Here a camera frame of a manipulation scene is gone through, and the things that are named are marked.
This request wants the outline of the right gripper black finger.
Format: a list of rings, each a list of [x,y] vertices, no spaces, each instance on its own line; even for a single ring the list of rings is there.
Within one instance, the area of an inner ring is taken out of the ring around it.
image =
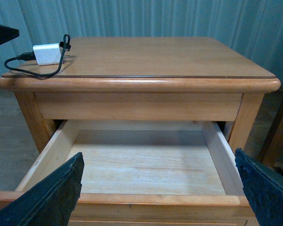
[[[78,152],[0,210],[0,226],[66,226],[82,189],[83,154]]]
[[[244,194],[261,226],[283,226],[283,176],[248,156],[235,151],[235,163]]]

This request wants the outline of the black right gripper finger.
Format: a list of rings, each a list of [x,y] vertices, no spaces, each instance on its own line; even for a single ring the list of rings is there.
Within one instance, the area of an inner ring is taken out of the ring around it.
[[[0,25],[0,45],[11,41],[19,36],[19,30]]]

